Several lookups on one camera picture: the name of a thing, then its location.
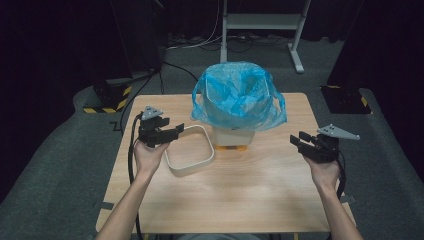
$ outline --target wooden table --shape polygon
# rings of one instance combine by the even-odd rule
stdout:
[[[307,97],[285,93],[288,122],[257,132],[246,151],[216,151],[214,162],[185,176],[174,175],[167,162],[157,170],[139,214],[145,233],[328,232],[325,213],[310,169],[290,134],[318,129]],[[170,117],[169,128],[203,125],[190,120],[191,95],[145,95],[135,99],[118,151],[104,202],[116,205],[129,187],[127,153],[131,125],[146,105]],[[201,135],[183,136],[168,149],[176,161],[196,161],[208,153]],[[344,204],[353,219],[349,205]],[[100,230],[111,210],[100,211]]]

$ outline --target blue plastic bag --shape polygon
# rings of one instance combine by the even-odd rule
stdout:
[[[249,62],[208,67],[193,90],[192,101],[191,118],[215,127],[264,131],[287,122],[285,100],[271,74]]]

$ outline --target gray floor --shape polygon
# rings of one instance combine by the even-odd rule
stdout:
[[[246,45],[231,43],[233,49]],[[325,85],[342,47],[341,42],[301,41],[305,67],[297,74],[285,45],[254,46],[229,52],[229,61],[254,62],[274,76],[282,92],[308,96],[319,126],[330,123],[357,133],[361,140],[341,141],[348,175],[346,194],[359,230],[366,239],[424,239],[424,187],[409,164],[370,90],[361,89],[373,114],[331,114],[319,86]],[[219,61],[219,51],[174,49],[167,62],[196,77]],[[191,93],[195,81],[186,72],[164,65],[165,94]],[[144,82],[133,84],[132,97]],[[74,98],[75,114],[40,146],[14,188],[0,206],[0,239],[92,239],[112,171],[121,134],[114,131],[120,114],[85,114],[82,105],[90,89]],[[140,94],[161,94],[158,75]],[[126,122],[128,111],[124,115]],[[290,239],[289,234],[282,234]],[[326,233],[300,234],[300,239],[325,239]]]

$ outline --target human hand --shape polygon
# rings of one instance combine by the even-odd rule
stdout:
[[[134,146],[137,176],[153,176],[159,168],[162,154],[168,146],[169,143],[163,143],[156,148],[149,148],[145,143],[137,141]]]
[[[312,180],[318,191],[335,191],[337,179],[340,175],[340,167],[336,161],[330,163],[316,163],[303,155],[305,161],[311,167]]]

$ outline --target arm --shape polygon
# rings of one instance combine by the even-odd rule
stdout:
[[[159,167],[161,157],[169,143],[148,148],[137,141],[134,154],[137,175],[122,199],[103,225],[96,239],[130,239],[141,201],[153,174]]]
[[[317,164],[305,156],[304,158],[311,167],[312,180],[318,189],[332,238],[363,239],[337,198],[335,186],[340,174],[337,162]]]

